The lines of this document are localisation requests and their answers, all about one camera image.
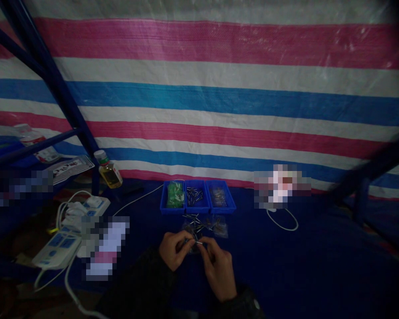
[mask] white power strip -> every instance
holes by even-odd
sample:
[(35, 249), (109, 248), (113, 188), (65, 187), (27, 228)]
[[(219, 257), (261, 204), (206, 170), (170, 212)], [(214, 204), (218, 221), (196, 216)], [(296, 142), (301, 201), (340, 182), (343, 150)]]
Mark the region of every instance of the white power strip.
[[(105, 197), (95, 197), (96, 202), (92, 205), (91, 201), (87, 200), (84, 203), (84, 207), (87, 210), (87, 216), (98, 217), (102, 216), (108, 206), (110, 200)], [(86, 243), (90, 237), (90, 230), (95, 225), (95, 218), (86, 218), (85, 216), (79, 216), (80, 221), (83, 218), (86, 222), (83, 224), (83, 233), (79, 230), (80, 227), (73, 227), (65, 220), (62, 222), (64, 227), (56, 233), (56, 235), (47, 243), (46, 246), (34, 257), (32, 263), (43, 270), (48, 269), (63, 269), (70, 262), (74, 254), (77, 253), (77, 249), (83, 248), (86, 251)]]
[(32, 263), (44, 270), (63, 269), (70, 262), (80, 243), (81, 237), (59, 231), (34, 257)]

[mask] white cable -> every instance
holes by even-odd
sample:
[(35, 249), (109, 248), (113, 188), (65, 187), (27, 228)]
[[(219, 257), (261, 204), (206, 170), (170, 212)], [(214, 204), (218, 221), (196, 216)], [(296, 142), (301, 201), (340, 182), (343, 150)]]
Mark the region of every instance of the white cable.
[(50, 281), (47, 284), (44, 284), (43, 286), (41, 286), (40, 288), (37, 288), (39, 282), (40, 282), (40, 278), (41, 276), (44, 274), (45, 270), (43, 269), (42, 271), (40, 271), (39, 275), (37, 276), (37, 279), (35, 280), (34, 283), (34, 292), (39, 292), (40, 290), (42, 290), (43, 288), (47, 287), (48, 285), (50, 285), (52, 283), (52, 281), (54, 281), (56, 278), (58, 278), (61, 273), (63, 273), (65, 271), (66, 267), (63, 268), (55, 277), (53, 277), (53, 279), (50, 279)]
[(134, 201), (132, 201), (132, 202), (130, 202), (130, 203), (128, 203), (128, 204), (125, 204), (122, 208), (120, 208), (119, 210), (117, 210), (117, 212), (116, 212), (113, 216), (117, 215), (117, 214), (118, 214), (119, 212), (121, 212), (124, 208), (126, 208), (128, 205), (134, 203), (135, 201), (138, 201), (139, 199), (144, 198), (145, 196), (148, 196), (149, 194), (155, 192), (156, 190), (159, 190), (160, 188), (163, 187), (163, 185), (161, 185), (160, 187), (157, 187), (156, 189), (154, 189), (153, 191), (149, 192), (148, 194), (145, 194), (145, 195), (139, 197), (138, 199), (135, 199)]
[(86, 315), (86, 316), (93, 316), (93, 317), (96, 317), (96, 318), (99, 318), (99, 319), (109, 319), (108, 317), (106, 317), (105, 315), (101, 314), (101, 313), (98, 312), (98, 311), (89, 311), (89, 310), (86, 310), (86, 309), (83, 307), (83, 305), (81, 304), (80, 300), (78, 300), (77, 296), (76, 296), (76, 295), (74, 294), (74, 292), (72, 291), (72, 289), (71, 289), (71, 287), (70, 287), (70, 284), (69, 284), (69, 282), (68, 282), (68, 275), (69, 275), (69, 273), (70, 273), (71, 266), (72, 266), (72, 263), (74, 262), (74, 259), (75, 259), (75, 256), (76, 256), (76, 255), (77, 255), (77, 254), (74, 254), (74, 256), (72, 257), (70, 263), (68, 264), (68, 268), (66, 269), (65, 280), (64, 280), (66, 290), (68, 291), (68, 293), (70, 294), (72, 300), (75, 302), (75, 304), (77, 305), (79, 311), (80, 311), (82, 314), (84, 314), (84, 315)]
[(91, 193), (89, 193), (88, 191), (78, 191), (78, 192), (74, 193), (74, 194), (71, 196), (71, 198), (70, 198), (67, 202), (65, 202), (65, 204), (63, 205), (63, 207), (62, 207), (62, 204), (63, 204), (63, 203), (61, 203), (61, 205), (59, 205), (58, 214), (57, 214), (57, 216), (56, 216), (56, 227), (57, 227), (59, 230), (62, 228), (62, 227), (61, 227), (61, 226), (62, 226), (62, 225), (61, 225), (61, 222), (62, 222), (62, 214), (63, 214), (65, 208), (66, 208), (66, 207), (68, 206), (68, 204), (72, 201), (72, 199), (75, 197), (75, 195), (80, 194), (80, 193), (87, 193), (87, 194), (90, 195), (90, 197), (93, 196), (93, 195), (92, 195)]
[(279, 227), (281, 227), (283, 230), (288, 230), (288, 231), (295, 231), (295, 230), (297, 230), (297, 228), (298, 228), (298, 221), (297, 221), (297, 219), (294, 217), (293, 214), (291, 214), (291, 212), (290, 212), (288, 209), (285, 208), (285, 210), (286, 210), (287, 212), (289, 212), (289, 214), (294, 218), (294, 221), (296, 222), (296, 227), (294, 227), (294, 228), (292, 228), (292, 229), (288, 229), (288, 228), (282, 227), (280, 224), (278, 224), (276, 221), (274, 221), (274, 219), (269, 215), (269, 210), (268, 210), (268, 209), (266, 210), (266, 212), (267, 212), (267, 215), (269, 216), (269, 218), (272, 219), (272, 221), (273, 221), (276, 225), (278, 225)]

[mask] black jacket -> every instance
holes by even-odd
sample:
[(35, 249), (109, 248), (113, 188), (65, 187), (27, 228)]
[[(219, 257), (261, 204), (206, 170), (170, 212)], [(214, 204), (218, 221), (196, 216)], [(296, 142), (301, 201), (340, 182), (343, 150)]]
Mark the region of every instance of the black jacket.
[[(175, 279), (159, 253), (149, 248), (128, 272), (113, 282), (96, 309), (110, 319), (169, 318), (168, 300)], [(265, 315), (247, 288), (208, 317), (261, 319)]]

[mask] bottle cap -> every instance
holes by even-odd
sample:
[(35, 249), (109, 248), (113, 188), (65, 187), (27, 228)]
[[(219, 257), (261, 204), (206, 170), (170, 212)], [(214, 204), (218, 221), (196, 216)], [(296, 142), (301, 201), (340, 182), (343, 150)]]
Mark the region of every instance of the bottle cap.
[(101, 165), (106, 165), (110, 161), (104, 150), (96, 151), (93, 155)]
[(104, 150), (99, 150), (96, 151), (95, 153), (93, 153), (93, 155), (95, 156), (96, 159), (101, 160), (106, 158), (106, 153)]
[(32, 131), (32, 129), (31, 129), (31, 126), (29, 126), (28, 124), (18, 124), (18, 125), (15, 125), (14, 126), (14, 128), (16, 128), (16, 130), (18, 131), (18, 133), (20, 134), (20, 135), (23, 135), (24, 133), (27, 133), (27, 132), (31, 132)]

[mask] person's hands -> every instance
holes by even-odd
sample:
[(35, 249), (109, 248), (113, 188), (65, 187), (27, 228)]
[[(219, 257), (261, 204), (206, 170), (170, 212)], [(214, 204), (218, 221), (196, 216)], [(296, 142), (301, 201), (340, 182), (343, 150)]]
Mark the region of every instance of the person's hands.
[(203, 256), (205, 275), (212, 291), (222, 303), (234, 299), (237, 292), (231, 253), (222, 250), (214, 238), (202, 237), (199, 241), (208, 244), (207, 249), (203, 245), (197, 246)]
[(192, 234), (186, 230), (177, 234), (165, 233), (158, 252), (166, 265), (172, 271), (175, 271), (182, 264), (183, 259), (194, 244), (195, 240)]

